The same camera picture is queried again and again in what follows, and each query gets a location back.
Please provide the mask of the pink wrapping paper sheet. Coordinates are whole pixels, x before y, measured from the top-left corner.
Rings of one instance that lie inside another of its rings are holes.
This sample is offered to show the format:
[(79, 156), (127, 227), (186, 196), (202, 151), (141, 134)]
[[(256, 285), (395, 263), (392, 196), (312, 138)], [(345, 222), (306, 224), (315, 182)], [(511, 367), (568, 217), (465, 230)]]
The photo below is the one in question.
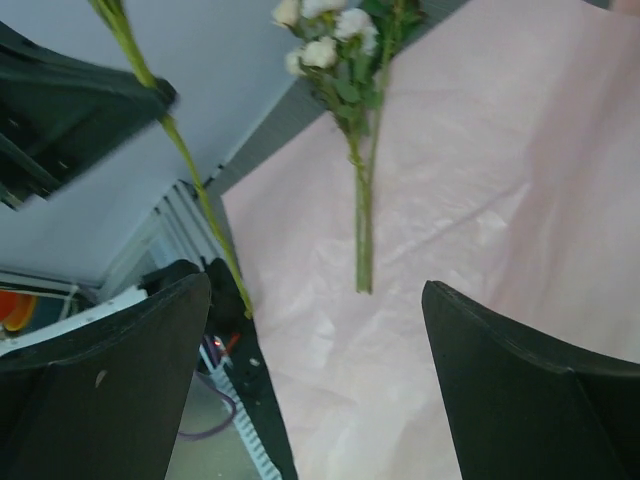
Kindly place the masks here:
[(421, 308), (442, 281), (639, 358), (639, 12), (472, 1), (393, 63), (374, 289), (328, 116), (223, 197), (298, 479), (456, 479)]

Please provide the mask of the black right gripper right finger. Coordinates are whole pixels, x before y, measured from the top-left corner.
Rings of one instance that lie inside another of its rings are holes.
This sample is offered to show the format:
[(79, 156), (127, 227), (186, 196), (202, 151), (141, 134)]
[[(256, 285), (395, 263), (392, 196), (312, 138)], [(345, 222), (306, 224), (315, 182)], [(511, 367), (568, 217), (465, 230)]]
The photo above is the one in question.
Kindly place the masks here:
[(465, 479), (636, 479), (639, 366), (429, 281), (422, 310)]

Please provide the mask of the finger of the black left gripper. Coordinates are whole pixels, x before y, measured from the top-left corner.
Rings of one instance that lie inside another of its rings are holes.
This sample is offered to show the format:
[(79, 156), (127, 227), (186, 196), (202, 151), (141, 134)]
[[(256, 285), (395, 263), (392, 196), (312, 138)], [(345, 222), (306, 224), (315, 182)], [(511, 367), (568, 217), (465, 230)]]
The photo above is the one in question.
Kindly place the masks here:
[(168, 113), (169, 82), (37, 45), (1, 27), (1, 197), (48, 198)]

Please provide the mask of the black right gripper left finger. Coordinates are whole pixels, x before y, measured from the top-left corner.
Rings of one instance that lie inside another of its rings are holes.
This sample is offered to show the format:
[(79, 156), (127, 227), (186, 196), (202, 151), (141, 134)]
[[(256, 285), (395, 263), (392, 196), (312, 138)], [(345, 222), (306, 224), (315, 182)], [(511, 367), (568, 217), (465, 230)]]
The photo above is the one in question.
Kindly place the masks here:
[(210, 303), (203, 273), (1, 359), (4, 479), (162, 479)]

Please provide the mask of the peach rose stem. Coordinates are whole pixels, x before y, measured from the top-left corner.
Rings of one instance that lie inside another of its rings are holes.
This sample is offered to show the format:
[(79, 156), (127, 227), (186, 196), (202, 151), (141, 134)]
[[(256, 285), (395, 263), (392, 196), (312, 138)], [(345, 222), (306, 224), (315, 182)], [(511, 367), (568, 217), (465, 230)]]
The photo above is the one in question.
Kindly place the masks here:
[[(118, 0), (92, 0), (90, 1), (90, 4), (119, 44), (139, 83), (147, 89), (159, 92), (159, 81), (152, 74), (139, 49), (126, 14), (124, 2)], [(243, 301), (245, 309), (244, 315), (247, 319), (252, 319), (254, 311), (248, 290), (241, 277), (240, 269), (232, 251), (231, 244), (223, 234), (219, 222), (214, 216), (209, 196), (204, 188), (191, 152), (181, 136), (177, 128), (176, 121), (171, 114), (164, 114), (158, 122), (186, 163), (193, 181), (197, 198), (208, 223), (209, 230), (221, 247), (223, 257), (227, 261), (232, 278), (238, 288), (240, 298)]]

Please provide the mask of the pink flower bouquet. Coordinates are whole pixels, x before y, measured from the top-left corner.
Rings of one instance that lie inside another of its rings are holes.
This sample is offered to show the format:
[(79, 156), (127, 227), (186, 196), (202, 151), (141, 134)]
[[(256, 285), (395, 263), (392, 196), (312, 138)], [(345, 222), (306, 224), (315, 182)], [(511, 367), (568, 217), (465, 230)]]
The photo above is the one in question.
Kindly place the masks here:
[(287, 71), (306, 79), (344, 135), (355, 176), (355, 289), (373, 290), (374, 169), (391, 61), (426, 17), (418, 1), (281, 1), (275, 25), (300, 45)]

